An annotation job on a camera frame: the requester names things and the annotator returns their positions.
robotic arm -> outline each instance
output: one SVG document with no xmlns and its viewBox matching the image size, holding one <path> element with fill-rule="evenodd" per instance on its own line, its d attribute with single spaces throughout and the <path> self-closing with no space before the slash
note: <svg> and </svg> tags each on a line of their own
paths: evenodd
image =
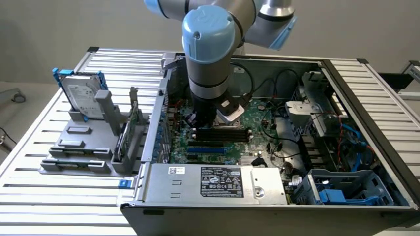
<svg viewBox="0 0 420 236">
<path fill-rule="evenodd" d="M 148 9 L 183 21 L 194 127 L 212 124 L 216 114 L 232 123 L 244 113 L 228 89 L 231 58 L 243 42 L 280 50 L 296 17 L 292 0 L 144 0 Z M 251 91 L 242 98 L 250 101 Z"/>
</svg>

caster wheel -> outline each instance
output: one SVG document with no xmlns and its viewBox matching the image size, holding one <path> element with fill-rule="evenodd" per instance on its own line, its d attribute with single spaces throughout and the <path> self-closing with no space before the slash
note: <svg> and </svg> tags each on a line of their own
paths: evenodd
<svg viewBox="0 0 420 236">
<path fill-rule="evenodd" d="M 27 101 L 27 98 L 24 95 L 18 93 L 18 94 L 15 94 L 12 101 L 16 103 L 24 103 Z"/>
</svg>

light blue joint cap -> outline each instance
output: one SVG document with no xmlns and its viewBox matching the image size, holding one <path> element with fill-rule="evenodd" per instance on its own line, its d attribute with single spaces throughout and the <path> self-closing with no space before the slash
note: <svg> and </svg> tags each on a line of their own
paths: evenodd
<svg viewBox="0 0 420 236">
<path fill-rule="evenodd" d="M 163 10 L 160 8 L 159 0 L 144 0 L 147 9 L 158 15 L 164 16 Z"/>
<path fill-rule="evenodd" d="M 291 19 L 291 22 L 288 23 L 284 30 L 279 34 L 279 37 L 276 38 L 275 42 L 268 47 L 270 49 L 276 50 L 276 51 L 282 49 L 284 42 L 287 41 L 290 34 L 291 34 L 291 31 L 294 29 L 296 19 L 298 19 L 298 17 L 294 16 L 294 18 Z"/>
<path fill-rule="evenodd" d="M 254 0 L 254 4 L 255 4 L 256 14 L 258 14 L 263 7 L 263 0 Z"/>
<path fill-rule="evenodd" d="M 230 53 L 235 42 L 235 22 L 220 6 L 204 5 L 188 12 L 183 22 L 183 47 L 200 64 L 212 64 Z"/>
<path fill-rule="evenodd" d="M 62 70 L 59 72 L 60 75 L 72 75 L 74 73 L 75 73 L 74 70 Z"/>
</svg>

motherboard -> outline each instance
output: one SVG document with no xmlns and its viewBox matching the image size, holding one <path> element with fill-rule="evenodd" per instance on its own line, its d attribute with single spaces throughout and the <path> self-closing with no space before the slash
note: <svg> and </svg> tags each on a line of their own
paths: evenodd
<svg viewBox="0 0 420 236">
<path fill-rule="evenodd" d="M 242 116 L 231 125 L 218 117 L 212 127 L 190 127 L 186 118 L 192 114 L 188 100 L 179 101 L 168 110 L 172 131 L 171 163 L 252 165 L 260 157 L 262 166 L 282 167 L 282 143 L 278 138 L 274 102 L 254 100 Z"/>
</svg>

white wall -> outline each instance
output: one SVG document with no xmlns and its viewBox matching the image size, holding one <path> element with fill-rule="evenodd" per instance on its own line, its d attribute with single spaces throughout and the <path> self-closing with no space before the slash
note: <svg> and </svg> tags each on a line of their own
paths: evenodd
<svg viewBox="0 0 420 236">
<path fill-rule="evenodd" d="M 294 0 L 299 22 L 280 52 L 248 53 L 370 60 L 398 72 L 420 59 L 419 0 Z M 0 81 L 52 82 L 90 46 L 182 50 L 180 23 L 143 0 L 0 0 Z"/>
</svg>

